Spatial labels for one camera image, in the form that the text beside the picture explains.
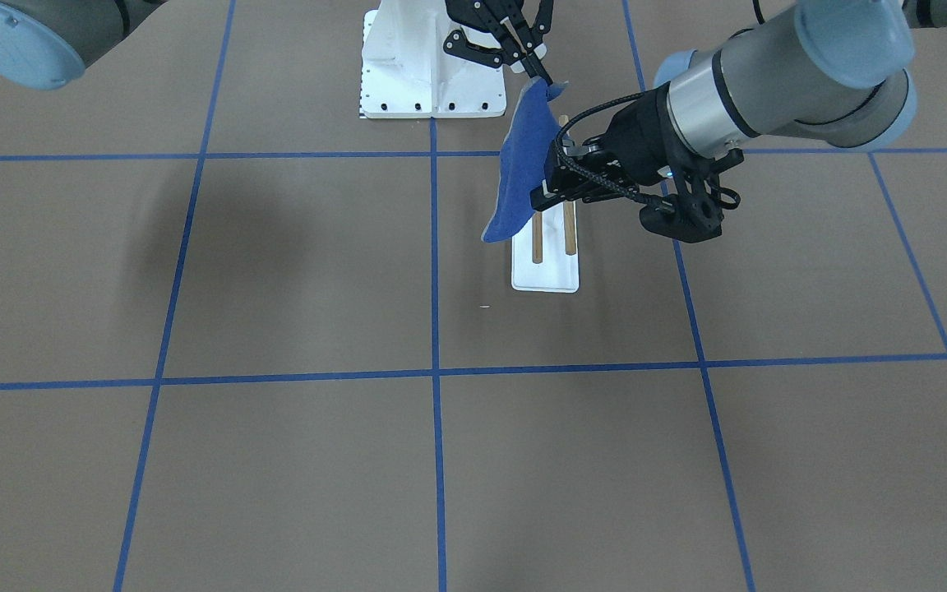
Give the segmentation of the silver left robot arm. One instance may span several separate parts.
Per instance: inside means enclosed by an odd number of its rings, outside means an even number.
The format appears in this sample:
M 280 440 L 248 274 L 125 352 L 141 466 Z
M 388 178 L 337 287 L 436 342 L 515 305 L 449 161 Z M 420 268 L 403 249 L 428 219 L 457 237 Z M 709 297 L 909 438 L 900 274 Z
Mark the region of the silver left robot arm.
M 845 150 L 886 146 L 916 112 L 912 31 L 947 29 L 947 1 L 797 1 L 615 109 L 604 134 L 550 142 L 538 212 L 564 201 L 626 198 L 653 224 L 707 232 L 739 199 L 720 184 L 759 137 L 803 137 Z

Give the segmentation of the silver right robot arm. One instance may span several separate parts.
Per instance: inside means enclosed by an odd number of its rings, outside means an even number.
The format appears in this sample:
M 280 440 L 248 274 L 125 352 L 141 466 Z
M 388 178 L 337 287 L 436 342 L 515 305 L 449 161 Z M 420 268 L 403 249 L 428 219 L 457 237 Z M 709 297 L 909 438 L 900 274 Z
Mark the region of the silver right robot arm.
M 0 1 L 0 75 L 35 90 L 56 90 L 120 45 L 159 1 Z M 421 65 L 475 72 L 538 67 L 555 4 L 522 1 L 384 1 L 363 41 L 366 71 L 411 76 Z

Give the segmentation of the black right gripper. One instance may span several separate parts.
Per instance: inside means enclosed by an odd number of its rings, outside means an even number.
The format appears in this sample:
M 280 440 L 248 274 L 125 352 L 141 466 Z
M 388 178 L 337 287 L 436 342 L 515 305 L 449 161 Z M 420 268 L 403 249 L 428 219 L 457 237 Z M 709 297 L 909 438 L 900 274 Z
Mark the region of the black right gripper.
M 446 1 L 445 12 L 457 26 L 445 36 L 442 49 L 446 55 L 485 67 L 506 65 L 515 74 L 552 86 L 555 81 L 543 59 L 547 53 L 544 37 L 552 28 L 554 11 L 553 1 L 538 1 L 536 18 L 530 21 L 523 1 Z M 499 48 L 475 44 L 466 29 L 488 35 Z

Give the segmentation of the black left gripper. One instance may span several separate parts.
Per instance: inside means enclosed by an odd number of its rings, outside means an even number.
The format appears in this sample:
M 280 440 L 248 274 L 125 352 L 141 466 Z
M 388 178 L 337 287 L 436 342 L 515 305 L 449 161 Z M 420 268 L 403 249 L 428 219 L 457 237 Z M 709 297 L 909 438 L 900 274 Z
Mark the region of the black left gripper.
M 563 202 L 591 203 L 606 198 L 637 198 L 642 185 L 666 181 L 669 172 L 722 173 L 743 164 L 740 146 L 724 147 L 723 156 L 695 153 L 681 138 L 669 111 L 669 86 L 640 91 L 595 105 L 561 123 L 556 149 L 550 146 L 544 179 L 529 193 L 534 212 Z M 605 132 L 578 143 L 576 124 L 616 109 Z

